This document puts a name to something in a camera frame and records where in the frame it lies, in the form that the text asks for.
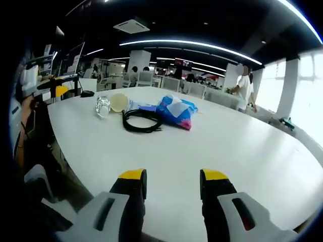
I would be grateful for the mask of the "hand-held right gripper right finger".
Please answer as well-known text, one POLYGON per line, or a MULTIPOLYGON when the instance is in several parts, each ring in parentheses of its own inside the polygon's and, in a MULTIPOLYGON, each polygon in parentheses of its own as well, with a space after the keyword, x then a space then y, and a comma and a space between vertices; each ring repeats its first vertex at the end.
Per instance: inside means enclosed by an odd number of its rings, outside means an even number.
POLYGON ((297 237, 297 232, 274 225, 263 205, 236 191, 217 170, 200 170, 200 198, 208 241, 294 241, 297 237))

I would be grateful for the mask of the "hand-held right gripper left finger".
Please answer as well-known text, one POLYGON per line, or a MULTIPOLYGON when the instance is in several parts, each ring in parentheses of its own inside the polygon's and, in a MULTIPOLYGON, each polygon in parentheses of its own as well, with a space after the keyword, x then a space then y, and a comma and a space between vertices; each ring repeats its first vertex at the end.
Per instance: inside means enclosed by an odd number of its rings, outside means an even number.
POLYGON ((140 241, 147 194, 146 169, 125 171, 109 192, 101 192, 56 233, 59 241, 140 241))

